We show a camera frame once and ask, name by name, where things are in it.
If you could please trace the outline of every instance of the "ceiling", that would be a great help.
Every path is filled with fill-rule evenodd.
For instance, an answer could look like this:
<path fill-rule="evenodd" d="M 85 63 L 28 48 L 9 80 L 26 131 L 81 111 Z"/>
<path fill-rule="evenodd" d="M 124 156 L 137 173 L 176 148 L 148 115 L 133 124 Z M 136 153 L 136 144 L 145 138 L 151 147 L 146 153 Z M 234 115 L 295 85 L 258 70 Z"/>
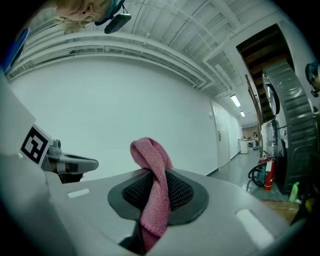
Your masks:
<path fill-rule="evenodd" d="M 217 50 L 233 31 L 251 19 L 266 0 L 126 0 L 131 21 L 120 31 L 104 34 L 104 26 L 65 33 L 54 24 L 55 9 L 32 21 L 23 53 L 8 73 L 10 80 L 31 70 L 72 58 L 112 56 L 158 65 L 186 79 L 240 116 L 230 95 L 245 113 L 242 125 L 256 122 L 254 107 L 240 75 L 225 51 Z"/>

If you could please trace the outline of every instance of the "door handle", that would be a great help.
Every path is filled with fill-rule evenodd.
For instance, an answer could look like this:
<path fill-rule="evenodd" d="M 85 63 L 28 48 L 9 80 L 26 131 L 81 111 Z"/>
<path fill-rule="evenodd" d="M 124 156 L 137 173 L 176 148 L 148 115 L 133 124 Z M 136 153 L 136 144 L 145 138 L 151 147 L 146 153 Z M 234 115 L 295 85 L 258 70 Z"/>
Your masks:
<path fill-rule="evenodd" d="M 218 130 L 218 135 L 219 135 L 219 141 L 221 141 L 221 135 L 223 135 L 223 133 L 221 133 L 220 130 Z"/>

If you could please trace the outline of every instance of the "green bottle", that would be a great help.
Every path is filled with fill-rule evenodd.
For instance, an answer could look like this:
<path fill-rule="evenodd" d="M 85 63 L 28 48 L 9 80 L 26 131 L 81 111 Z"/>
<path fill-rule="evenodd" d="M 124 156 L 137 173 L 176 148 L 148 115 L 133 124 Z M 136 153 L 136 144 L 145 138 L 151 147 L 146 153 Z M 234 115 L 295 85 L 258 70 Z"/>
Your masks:
<path fill-rule="evenodd" d="M 289 196 L 289 202 L 294 202 L 297 199 L 298 196 L 298 185 L 299 182 L 296 182 L 293 186 L 292 186 L 292 190 L 291 190 L 291 194 Z"/>

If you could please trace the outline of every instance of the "dryer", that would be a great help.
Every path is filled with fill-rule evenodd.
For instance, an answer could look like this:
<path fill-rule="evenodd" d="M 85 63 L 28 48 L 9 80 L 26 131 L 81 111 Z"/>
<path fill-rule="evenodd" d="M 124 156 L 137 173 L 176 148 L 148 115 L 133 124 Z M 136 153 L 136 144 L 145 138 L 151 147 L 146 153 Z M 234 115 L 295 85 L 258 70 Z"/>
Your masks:
<path fill-rule="evenodd" d="M 263 86 L 276 122 L 279 165 L 275 181 L 283 194 L 310 178 L 309 157 L 318 150 L 318 131 L 308 97 L 284 61 L 262 72 Z"/>

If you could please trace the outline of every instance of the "washing machine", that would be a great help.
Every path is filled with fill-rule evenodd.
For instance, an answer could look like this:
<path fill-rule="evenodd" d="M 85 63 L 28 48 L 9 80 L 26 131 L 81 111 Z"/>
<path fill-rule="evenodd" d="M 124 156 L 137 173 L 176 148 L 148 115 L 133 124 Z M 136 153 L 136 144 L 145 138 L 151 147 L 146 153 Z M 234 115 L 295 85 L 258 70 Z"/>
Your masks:
<path fill-rule="evenodd" d="M 289 194 L 294 183 L 310 179 L 309 157 L 319 150 L 316 120 L 296 73 L 285 60 L 265 68 L 262 80 L 277 130 L 275 181 L 281 193 Z"/>

